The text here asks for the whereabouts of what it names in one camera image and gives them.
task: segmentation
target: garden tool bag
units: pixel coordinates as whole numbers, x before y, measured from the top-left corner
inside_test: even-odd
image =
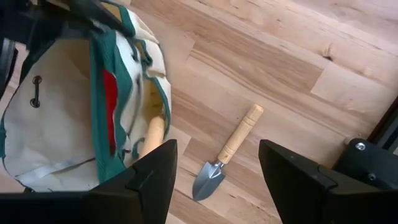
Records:
[[[34,191],[89,190],[138,158],[150,120],[170,126],[159,42],[125,7],[102,3],[134,37],[98,24],[88,39],[31,50],[0,125],[9,175]]]

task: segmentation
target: wooden handle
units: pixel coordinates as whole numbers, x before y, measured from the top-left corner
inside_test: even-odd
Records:
[[[226,142],[223,150],[218,154],[218,160],[223,164],[227,164],[239,146],[242,144],[243,140],[248,136],[250,130],[257,123],[264,110],[259,105],[253,105],[250,111],[242,119],[239,126],[236,128],[235,132]]]
[[[164,136],[165,121],[161,116],[152,118],[149,123],[148,133],[145,137],[144,146],[142,147],[139,158],[146,156],[154,149],[162,144]]]

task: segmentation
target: hand trowel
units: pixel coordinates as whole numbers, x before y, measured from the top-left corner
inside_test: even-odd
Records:
[[[195,201],[208,198],[223,181],[225,175],[221,169],[231,160],[263,111],[261,106],[253,105],[218,154],[217,163],[213,165],[206,162],[193,183],[192,197]]]

